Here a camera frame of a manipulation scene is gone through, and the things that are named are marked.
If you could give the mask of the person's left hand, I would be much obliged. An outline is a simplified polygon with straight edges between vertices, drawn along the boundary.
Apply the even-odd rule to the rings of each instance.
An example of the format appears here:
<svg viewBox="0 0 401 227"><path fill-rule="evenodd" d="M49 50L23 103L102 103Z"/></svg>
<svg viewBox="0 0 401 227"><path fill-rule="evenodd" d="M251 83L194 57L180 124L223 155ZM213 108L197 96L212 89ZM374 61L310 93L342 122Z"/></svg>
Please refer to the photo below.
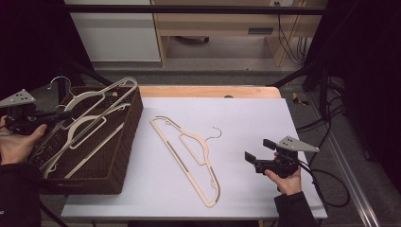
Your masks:
<svg viewBox="0 0 401 227"><path fill-rule="evenodd" d="M42 124L30 135L11 134L4 128L5 116L0 118L0 165L24 163L36 143L44 136L47 126Z"/></svg>

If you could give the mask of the light wooden desk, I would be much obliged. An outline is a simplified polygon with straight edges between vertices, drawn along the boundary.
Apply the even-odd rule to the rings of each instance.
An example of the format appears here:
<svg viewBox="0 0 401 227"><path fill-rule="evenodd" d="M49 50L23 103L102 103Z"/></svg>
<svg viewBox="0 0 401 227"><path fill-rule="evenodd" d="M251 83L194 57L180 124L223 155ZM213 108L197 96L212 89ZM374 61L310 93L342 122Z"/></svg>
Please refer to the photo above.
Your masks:
<svg viewBox="0 0 401 227"><path fill-rule="evenodd" d="M150 0L153 6L326 7L328 0ZM263 37L277 66L292 52L296 38L312 38L319 15L177 14L154 15L161 37L254 36Z"/></svg>

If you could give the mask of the beige plastic clothes hanger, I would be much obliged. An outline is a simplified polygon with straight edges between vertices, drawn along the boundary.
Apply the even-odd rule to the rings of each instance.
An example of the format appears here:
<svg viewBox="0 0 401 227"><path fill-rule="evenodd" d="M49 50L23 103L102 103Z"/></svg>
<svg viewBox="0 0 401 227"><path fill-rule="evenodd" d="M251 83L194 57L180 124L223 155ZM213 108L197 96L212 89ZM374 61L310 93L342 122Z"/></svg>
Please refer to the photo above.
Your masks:
<svg viewBox="0 0 401 227"><path fill-rule="evenodd" d="M117 105L116 107L110 107L105 112L98 115L85 115L80 117L68 129L67 140L63 147L45 164L40 167L40 170L44 172L44 177L55 171L57 168L57 161L60 157L77 141L81 144L83 142L82 136L85 135L85 139L89 138L95 131L97 131L106 122L106 116L115 111L125 110L129 108L129 103Z"/></svg>
<svg viewBox="0 0 401 227"><path fill-rule="evenodd" d="M76 96L72 95L72 99L64 108L64 112L67 111L73 112L76 109L76 107L79 106L83 101L93 99L94 97L97 98L97 102L94 104L90 104L89 108L85 112L81 113L78 117L74 118L73 116L71 116L68 117L66 120L62 120L60 123L58 123L57 126L45 137L45 139L39 144L39 146L32 152L32 158L40 156L45 151L45 145L55 134L58 134L61 131L67 131L68 133L68 129L72 123L74 123L80 117L83 117L85 115L90 115L90 112L92 110L94 110L100 104L105 102L105 100L107 99L107 94L111 90L115 89L117 89L118 91L125 90L125 92L123 92L122 95L117 95L114 98L114 100L109 104L108 108L116 107L117 105L124 103L129 103L131 105L130 97L133 97L134 93L138 91L138 83L134 78L124 78L99 91L87 91Z"/></svg>
<svg viewBox="0 0 401 227"><path fill-rule="evenodd" d="M211 187L215 189L215 195L214 198L209 200L204 192L202 191L201 187L197 183L196 179L188 169L188 166L183 162L183 159L180 157L180 155L177 152L177 149L172 146L172 143L170 140L167 139L166 134L162 131L162 129L158 126L158 121L163 121L166 125L173 127L175 130L179 132L178 139L180 142L183 144L185 149L189 152L189 154L192 156L192 158L195 160L195 162L199 166L206 166L208 173L210 175L210 181L211 181ZM179 167L182 169L183 173L185 174L186 178L188 181L192 184L193 188L197 192L198 196L202 200L203 204L206 207L213 207L218 203L220 193L221 193L221 187L218 182L218 178L215 174L215 171L212 167L212 164L209 159L209 147L207 145L206 139L202 138L201 136L186 131L183 128L181 128L177 123L175 123L173 120L166 116L155 116L149 120L151 126L155 129L159 137L162 139L164 144L166 145L167 149L171 153L171 155L174 157L176 162L178 163ZM198 143L201 147L202 151L202 157L198 157L195 151L189 146L189 144L185 141L185 138L190 138L193 139L196 143Z"/></svg>

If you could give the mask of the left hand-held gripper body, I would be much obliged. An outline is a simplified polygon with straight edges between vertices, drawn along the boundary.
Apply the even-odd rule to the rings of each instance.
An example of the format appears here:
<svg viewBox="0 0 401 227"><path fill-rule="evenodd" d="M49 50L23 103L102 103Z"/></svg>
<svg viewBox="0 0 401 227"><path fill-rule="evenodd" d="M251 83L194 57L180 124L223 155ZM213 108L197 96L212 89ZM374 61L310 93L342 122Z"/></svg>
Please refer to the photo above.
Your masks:
<svg viewBox="0 0 401 227"><path fill-rule="evenodd" d="M40 125L35 116L36 98L25 89L1 100L0 108L7 109L5 127L12 133L31 134Z"/></svg>

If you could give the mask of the yellow and black tool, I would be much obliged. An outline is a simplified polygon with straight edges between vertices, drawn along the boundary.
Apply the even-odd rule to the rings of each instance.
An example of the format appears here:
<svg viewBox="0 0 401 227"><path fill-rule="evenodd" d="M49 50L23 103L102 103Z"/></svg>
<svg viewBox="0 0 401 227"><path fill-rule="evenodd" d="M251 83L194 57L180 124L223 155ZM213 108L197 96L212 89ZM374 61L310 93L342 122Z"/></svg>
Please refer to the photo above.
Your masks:
<svg viewBox="0 0 401 227"><path fill-rule="evenodd" d="M309 102L308 102L308 101L301 100L301 99L298 97L297 93L292 93L292 101L293 101L293 103L301 104L301 105L304 105L304 106L308 106L308 105L309 105Z"/></svg>

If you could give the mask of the person's right hand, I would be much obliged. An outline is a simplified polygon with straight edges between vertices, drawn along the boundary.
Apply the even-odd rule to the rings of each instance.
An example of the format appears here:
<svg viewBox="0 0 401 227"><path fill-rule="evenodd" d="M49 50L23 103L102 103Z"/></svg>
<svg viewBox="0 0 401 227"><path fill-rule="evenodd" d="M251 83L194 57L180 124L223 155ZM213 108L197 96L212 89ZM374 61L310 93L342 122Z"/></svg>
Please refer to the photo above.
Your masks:
<svg viewBox="0 0 401 227"><path fill-rule="evenodd" d="M282 194L293 195L302 191L300 169L297 169L292 175L285 179L280 178L276 173L268 169L265 171L265 174L278 186Z"/></svg>

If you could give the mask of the black metal stand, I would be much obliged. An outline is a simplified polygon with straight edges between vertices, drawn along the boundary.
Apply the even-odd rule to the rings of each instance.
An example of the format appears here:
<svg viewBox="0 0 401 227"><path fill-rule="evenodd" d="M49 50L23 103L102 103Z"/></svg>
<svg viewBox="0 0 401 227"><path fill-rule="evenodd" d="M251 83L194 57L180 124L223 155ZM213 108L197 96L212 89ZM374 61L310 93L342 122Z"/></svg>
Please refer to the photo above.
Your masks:
<svg viewBox="0 0 401 227"><path fill-rule="evenodd" d="M317 85L320 86L319 89L319 113L321 117L327 118L327 90L328 90L328 72L323 63L319 61L312 61L295 72L289 74L283 79L270 84L270 87L280 88L285 84L299 78L300 76L305 76L302 88L305 92L313 91Z"/></svg>
<svg viewBox="0 0 401 227"><path fill-rule="evenodd" d="M81 77L82 75L87 76L90 79L94 79L105 86L112 84L110 80L103 78L95 71L90 61L82 63L71 58L67 58L60 64L58 68L58 76L68 78L70 87L84 86L85 82Z"/></svg>

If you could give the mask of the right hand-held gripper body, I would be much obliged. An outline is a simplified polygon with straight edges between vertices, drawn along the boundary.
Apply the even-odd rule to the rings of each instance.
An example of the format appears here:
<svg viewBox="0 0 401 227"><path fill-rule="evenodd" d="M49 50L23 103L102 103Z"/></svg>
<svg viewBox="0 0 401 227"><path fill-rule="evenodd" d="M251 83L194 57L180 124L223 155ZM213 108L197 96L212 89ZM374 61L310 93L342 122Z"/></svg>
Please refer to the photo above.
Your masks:
<svg viewBox="0 0 401 227"><path fill-rule="evenodd" d="M273 160L256 159L253 166L256 173L265 173L265 170L271 170L280 178L286 178L292 175L299 165L298 152L319 152L320 149L313 147L291 136L286 136L276 143L277 155Z"/></svg>

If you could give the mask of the silver metal rail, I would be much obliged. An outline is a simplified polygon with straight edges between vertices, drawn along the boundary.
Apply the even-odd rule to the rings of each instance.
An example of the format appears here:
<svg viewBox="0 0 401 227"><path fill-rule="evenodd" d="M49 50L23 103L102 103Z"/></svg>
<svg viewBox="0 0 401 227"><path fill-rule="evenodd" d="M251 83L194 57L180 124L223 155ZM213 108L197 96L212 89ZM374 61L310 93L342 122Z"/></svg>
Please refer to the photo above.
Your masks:
<svg viewBox="0 0 401 227"><path fill-rule="evenodd" d="M340 148L340 144L336 139L335 134L329 129L328 126L323 126L323 131L325 135L323 141L327 143L331 150L334 162L338 167L343 182L350 193L350 197L364 226L381 227L375 211L369 203L368 198L357 179L357 175L348 164L344 153Z"/></svg>

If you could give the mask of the white table cover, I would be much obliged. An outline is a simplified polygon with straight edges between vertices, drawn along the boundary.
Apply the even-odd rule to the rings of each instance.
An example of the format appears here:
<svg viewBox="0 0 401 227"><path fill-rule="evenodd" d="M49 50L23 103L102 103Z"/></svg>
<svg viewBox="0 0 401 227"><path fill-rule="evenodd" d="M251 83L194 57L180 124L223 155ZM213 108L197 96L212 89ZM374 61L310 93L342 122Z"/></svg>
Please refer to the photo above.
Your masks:
<svg viewBox="0 0 401 227"><path fill-rule="evenodd" d="M105 219L266 219L277 215L279 192L244 158L247 151L270 160L263 140L278 142L297 134L282 98L150 98L143 100L123 189L115 196L71 196L66 218ZM186 131L206 139L209 159L221 187L218 203L206 207L149 120L166 116ZM206 166L199 166L178 139L179 132L158 126L211 200Z"/></svg>

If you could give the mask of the brown woven basket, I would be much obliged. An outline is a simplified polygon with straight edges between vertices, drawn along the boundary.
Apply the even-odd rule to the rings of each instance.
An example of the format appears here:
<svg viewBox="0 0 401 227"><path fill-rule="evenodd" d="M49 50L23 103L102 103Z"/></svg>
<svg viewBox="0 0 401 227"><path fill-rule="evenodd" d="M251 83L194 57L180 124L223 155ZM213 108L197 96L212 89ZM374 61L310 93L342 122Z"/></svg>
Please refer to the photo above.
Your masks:
<svg viewBox="0 0 401 227"><path fill-rule="evenodd" d="M87 91L99 91L105 87L75 87L72 95ZM98 115L108 108L109 104L123 91L111 90L107 99L90 115ZM64 106L72 99L65 98ZM89 138L82 136L83 142L72 145L57 161L57 168L40 184L43 195L112 195L122 191L126 177L128 162L131 155L131 144L143 111L141 94L138 89L130 97L131 105L121 111L115 111L106 116L107 122L95 131ZM72 112L74 118L85 112L97 98L83 101ZM45 151L29 162L38 169L53 157L64 145L67 131L55 134L45 145Z"/></svg>

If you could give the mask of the white cabinet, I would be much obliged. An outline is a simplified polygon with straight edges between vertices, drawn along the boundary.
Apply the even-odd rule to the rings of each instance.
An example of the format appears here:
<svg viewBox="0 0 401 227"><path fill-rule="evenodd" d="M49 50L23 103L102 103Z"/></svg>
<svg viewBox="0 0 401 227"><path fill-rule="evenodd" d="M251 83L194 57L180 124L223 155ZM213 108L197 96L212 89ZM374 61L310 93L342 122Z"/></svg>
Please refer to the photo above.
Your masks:
<svg viewBox="0 0 401 227"><path fill-rule="evenodd" d="M91 61L160 61L151 13L72 13Z"/></svg>

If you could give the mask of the black horizontal frame bar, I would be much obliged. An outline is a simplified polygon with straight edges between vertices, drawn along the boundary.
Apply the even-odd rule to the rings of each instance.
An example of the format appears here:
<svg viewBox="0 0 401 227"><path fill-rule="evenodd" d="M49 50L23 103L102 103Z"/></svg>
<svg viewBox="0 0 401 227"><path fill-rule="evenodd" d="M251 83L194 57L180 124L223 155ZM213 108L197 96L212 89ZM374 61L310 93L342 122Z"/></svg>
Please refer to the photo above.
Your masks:
<svg viewBox="0 0 401 227"><path fill-rule="evenodd" d="M326 8L224 7L224 6L142 6L142 5L65 5L69 12L82 13L180 13L180 14L268 14L324 15Z"/></svg>

